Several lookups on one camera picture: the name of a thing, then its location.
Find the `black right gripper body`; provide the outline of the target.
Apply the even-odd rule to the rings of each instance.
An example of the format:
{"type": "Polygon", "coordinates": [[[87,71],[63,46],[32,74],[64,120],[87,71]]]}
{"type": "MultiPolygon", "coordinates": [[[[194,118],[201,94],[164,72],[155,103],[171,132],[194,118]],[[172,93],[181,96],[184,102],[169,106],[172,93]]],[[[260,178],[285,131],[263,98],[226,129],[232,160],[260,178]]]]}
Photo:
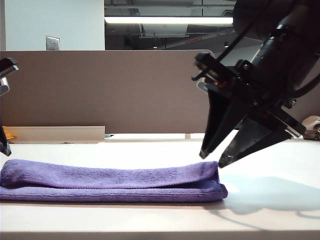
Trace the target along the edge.
{"type": "Polygon", "coordinates": [[[279,87],[272,88],[269,75],[249,61],[239,60],[235,66],[225,66],[210,53],[200,52],[195,56],[195,64],[200,73],[194,80],[207,94],[211,90],[226,97],[236,95],[251,101],[251,109],[241,121],[258,111],[264,120],[274,117],[294,135],[304,134],[306,128],[282,110],[282,107],[291,108],[295,97],[279,87]]]}

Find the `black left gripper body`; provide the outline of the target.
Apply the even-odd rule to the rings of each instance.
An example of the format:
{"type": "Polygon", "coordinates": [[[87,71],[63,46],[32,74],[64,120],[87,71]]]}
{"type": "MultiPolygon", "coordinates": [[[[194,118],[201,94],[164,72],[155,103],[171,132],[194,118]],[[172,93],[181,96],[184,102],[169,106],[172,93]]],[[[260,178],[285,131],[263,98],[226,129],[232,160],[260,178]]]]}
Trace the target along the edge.
{"type": "Polygon", "coordinates": [[[5,57],[0,60],[0,76],[6,77],[10,73],[18,71],[18,62],[11,57],[5,57]]]}

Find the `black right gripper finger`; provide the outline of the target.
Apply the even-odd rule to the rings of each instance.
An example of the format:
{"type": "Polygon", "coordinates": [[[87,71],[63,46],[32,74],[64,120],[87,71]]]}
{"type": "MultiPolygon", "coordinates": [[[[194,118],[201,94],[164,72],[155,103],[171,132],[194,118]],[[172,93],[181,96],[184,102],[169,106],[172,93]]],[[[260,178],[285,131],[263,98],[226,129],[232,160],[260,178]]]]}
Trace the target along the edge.
{"type": "Polygon", "coordinates": [[[218,166],[224,168],[252,153],[290,138],[286,125],[275,118],[269,120],[247,118],[222,153],[218,166]]]}
{"type": "Polygon", "coordinates": [[[224,96],[208,91],[209,112],[199,156],[208,157],[237,124],[248,115],[251,101],[237,95],[224,96]]]}

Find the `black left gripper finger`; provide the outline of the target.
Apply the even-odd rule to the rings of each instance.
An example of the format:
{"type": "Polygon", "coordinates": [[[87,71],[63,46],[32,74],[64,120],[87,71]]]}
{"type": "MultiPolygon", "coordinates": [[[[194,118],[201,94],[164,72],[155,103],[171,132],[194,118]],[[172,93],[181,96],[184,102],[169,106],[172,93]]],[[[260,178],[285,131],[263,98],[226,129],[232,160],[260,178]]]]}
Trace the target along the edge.
{"type": "Polygon", "coordinates": [[[6,127],[0,126],[0,152],[7,157],[11,155],[11,148],[8,139],[12,138],[12,134],[7,130],[6,127]]]}

